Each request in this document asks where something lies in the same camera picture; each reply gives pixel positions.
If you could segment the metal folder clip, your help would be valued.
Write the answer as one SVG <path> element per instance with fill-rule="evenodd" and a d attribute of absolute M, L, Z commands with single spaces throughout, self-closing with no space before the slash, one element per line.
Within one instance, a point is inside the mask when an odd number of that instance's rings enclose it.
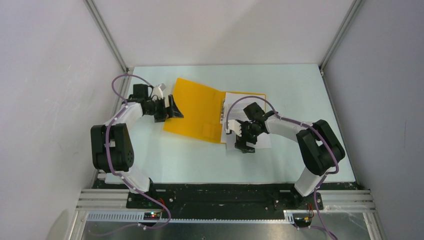
<path fill-rule="evenodd" d="M 220 124 L 224 124 L 226 121 L 228 112 L 228 104 L 226 103 L 226 99 L 222 100 L 221 111 L 220 111 Z"/>

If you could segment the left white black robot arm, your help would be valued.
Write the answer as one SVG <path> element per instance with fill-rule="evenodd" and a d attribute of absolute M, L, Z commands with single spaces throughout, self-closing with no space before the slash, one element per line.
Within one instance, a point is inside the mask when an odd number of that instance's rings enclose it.
<path fill-rule="evenodd" d="M 121 107 L 104 124 L 90 129 L 93 166 L 97 170 L 119 177 L 132 193 L 140 193 L 138 201 L 145 208 L 157 204 L 158 195 L 150 190 L 151 179 L 134 166 L 135 150 L 129 130 L 137 120 L 152 116 L 155 123 L 184 118 L 173 95 L 165 95 L 166 86 L 133 85 L 133 93 L 122 101 Z"/>

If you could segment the orange file folder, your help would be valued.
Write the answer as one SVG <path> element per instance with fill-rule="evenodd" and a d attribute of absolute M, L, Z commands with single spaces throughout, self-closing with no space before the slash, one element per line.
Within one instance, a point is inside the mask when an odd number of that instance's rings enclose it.
<path fill-rule="evenodd" d="M 221 119 L 227 94 L 227 91 L 178 78 L 172 95 L 183 118 L 167 119 L 163 130 L 214 144 L 223 144 Z"/>

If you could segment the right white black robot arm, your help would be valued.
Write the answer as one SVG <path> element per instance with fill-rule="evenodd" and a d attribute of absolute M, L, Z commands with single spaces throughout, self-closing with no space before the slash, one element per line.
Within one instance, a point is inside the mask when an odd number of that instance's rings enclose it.
<path fill-rule="evenodd" d="M 325 120 L 306 123 L 289 119 L 274 110 L 265 112 L 256 102 L 247 105 L 243 112 L 247 120 L 225 121 L 226 134 L 235 134 L 234 147 L 242 153 L 255 153 L 253 145 L 261 135 L 278 135 L 298 144 L 304 169 L 282 202 L 303 209 L 324 179 L 339 172 L 339 162 L 346 156 L 334 131 Z"/>

